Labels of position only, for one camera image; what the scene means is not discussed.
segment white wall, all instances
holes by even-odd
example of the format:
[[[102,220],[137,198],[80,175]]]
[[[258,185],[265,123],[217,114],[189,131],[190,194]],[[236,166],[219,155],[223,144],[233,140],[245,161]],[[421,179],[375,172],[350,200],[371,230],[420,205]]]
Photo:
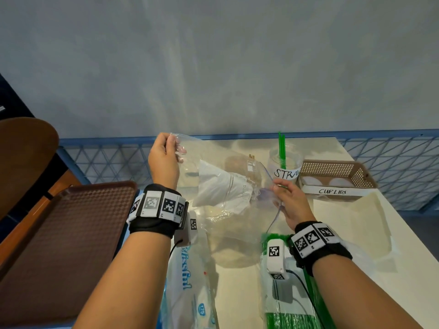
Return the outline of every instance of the white wall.
[[[0,0],[61,138],[439,128],[439,0]]]

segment white table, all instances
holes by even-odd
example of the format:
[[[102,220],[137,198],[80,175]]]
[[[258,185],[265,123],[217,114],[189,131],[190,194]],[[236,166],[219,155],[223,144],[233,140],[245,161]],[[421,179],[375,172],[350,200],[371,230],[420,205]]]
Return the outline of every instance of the white table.
[[[264,165],[268,162],[270,148],[277,145],[277,139],[216,142],[236,152],[252,154]],[[353,160],[336,138],[288,138],[286,143],[296,145],[305,159]],[[423,328],[437,328],[439,263],[384,196],[379,191],[377,194],[400,251],[388,272],[378,272],[382,288]],[[213,284],[217,285],[215,307],[219,327],[263,328],[255,252],[235,241],[227,248],[215,250],[214,244],[211,248],[216,261],[212,269],[216,271]]]

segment clear jar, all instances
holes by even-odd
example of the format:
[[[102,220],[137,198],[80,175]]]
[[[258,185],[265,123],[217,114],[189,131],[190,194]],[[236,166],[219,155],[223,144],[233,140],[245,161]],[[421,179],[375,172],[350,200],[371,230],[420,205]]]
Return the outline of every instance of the clear jar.
[[[279,146],[275,146],[270,150],[270,158],[268,160],[267,170],[273,179],[281,178],[296,181],[299,176],[300,169],[303,164],[303,155],[292,144],[285,145],[285,168],[281,167],[281,159],[279,158]]]

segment chair backrest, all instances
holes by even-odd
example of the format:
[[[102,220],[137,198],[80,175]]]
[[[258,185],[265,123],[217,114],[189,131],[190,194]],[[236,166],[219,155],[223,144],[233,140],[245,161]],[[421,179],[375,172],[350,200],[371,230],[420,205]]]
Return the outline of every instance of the chair backrest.
[[[46,121],[32,117],[0,121],[0,219],[40,177],[58,143],[58,133]]]

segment brown tray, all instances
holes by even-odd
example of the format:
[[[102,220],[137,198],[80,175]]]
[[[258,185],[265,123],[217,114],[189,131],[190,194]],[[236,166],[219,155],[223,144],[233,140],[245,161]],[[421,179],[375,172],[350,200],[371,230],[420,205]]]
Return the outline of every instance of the brown tray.
[[[136,191],[124,181],[54,197],[0,267],[0,326],[74,320],[113,259]]]
[[[310,176],[318,179],[322,185],[307,185],[302,181],[302,177]],[[353,186],[330,186],[329,182],[333,178],[343,178],[353,184]],[[299,174],[300,186],[305,191],[309,189],[314,192],[321,188],[323,195],[344,195],[360,196],[366,194],[371,189],[378,187],[375,180],[370,175],[365,166],[358,161],[339,161],[339,160],[304,160]]]

